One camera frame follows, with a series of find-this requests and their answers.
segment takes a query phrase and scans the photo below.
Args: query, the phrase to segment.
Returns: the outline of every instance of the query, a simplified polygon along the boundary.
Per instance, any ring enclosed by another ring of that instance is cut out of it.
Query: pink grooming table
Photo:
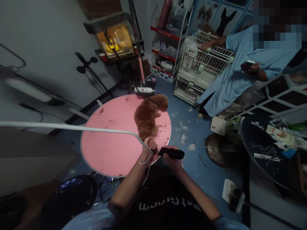
[[[136,95],[117,97],[98,108],[86,123],[86,127],[131,131],[138,134],[134,112],[143,99]],[[167,145],[171,133],[171,121],[166,111],[159,111],[156,118],[159,132],[154,137],[158,151]],[[130,134],[83,131],[81,152],[86,163],[94,171],[108,177],[125,177],[137,162],[142,144]],[[151,164],[158,160],[154,155]]]

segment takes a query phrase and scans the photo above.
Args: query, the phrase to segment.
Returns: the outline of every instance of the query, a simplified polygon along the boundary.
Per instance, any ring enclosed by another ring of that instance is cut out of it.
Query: round table
[[[273,182],[279,186],[285,189],[291,189],[288,178],[288,166],[286,159],[281,160],[280,162],[270,161],[269,164],[267,164],[268,160],[256,158],[254,156],[254,153],[265,154],[263,149],[275,141],[272,142],[269,134],[257,126],[251,124],[251,122],[259,122],[259,125],[266,128],[270,120],[272,120],[272,118],[261,114],[253,114],[247,116],[243,120],[241,126],[242,142],[250,158],[262,172],[264,172]]]
[[[117,97],[98,108],[86,123],[86,127],[131,131],[138,134],[134,122],[136,108],[143,101],[137,95]],[[154,137],[158,151],[169,142],[171,121],[167,111],[159,111],[156,118],[159,132]],[[94,171],[108,177],[125,177],[137,162],[142,144],[130,134],[83,131],[81,153]],[[151,164],[160,156],[153,156]]]

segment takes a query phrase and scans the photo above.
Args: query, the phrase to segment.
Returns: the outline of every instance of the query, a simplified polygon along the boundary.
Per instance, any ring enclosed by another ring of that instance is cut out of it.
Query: brown poodle
[[[138,127],[138,135],[142,141],[148,136],[157,134],[159,127],[156,126],[155,118],[160,117],[158,110],[165,111],[169,100],[163,94],[157,94],[144,100],[134,113],[134,121]]]

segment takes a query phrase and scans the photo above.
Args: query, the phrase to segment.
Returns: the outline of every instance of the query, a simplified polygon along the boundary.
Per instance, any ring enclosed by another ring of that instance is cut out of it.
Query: red shelf label
[[[170,75],[170,76],[173,76],[171,73],[168,73],[168,72],[166,72],[165,70],[160,69],[159,67],[157,67],[157,66],[155,66],[155,65],[153,65],[153,68],[155,68],[155,69],[157,69],[157,70],[160,70],[162,73],[165,73],[165,74],[168,74],[168,75]]]
[[[164,31],[164,30],[160,30],[160,29],[158,29],[158,28],[156,28],[156,27],[153,27],[153,26],[150,26],[150,29],[151,29],[152,31],[155,31],[155,32],[159,33],[159,34],[163,34],[163,35],[165,35],[165,36],[167,36],[167,37],[170,37],[170,38],[172,38],[172,39],[174,39],[174,40],[176,40],[176,41],[180,41],[180,37],[178,37],[178,36],[176,36],[176,35],[173,35],[173,34],[170,34],[170,33],[166,32],[166,31]]]
[[[174,58],[172,58],[172,57],[170,57],[170,56],[166,56],[165,54],[160,53],[160,52],[158,52],[158,51],[156,51],[156,50],[151,50],[151,51],[152,51],[153,53],[155,53],[155,54],[158,54],[159,56],[162,56],[162,57],[164,57],[164,58],[170,60],[170,61],[173,61],[173,62],[176,61]]]

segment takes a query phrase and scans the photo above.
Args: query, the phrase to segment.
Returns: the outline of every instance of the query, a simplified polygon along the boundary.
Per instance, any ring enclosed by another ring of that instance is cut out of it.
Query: black t-shirt
[[[174,176],[149,181],[116,229],[216,229]]]

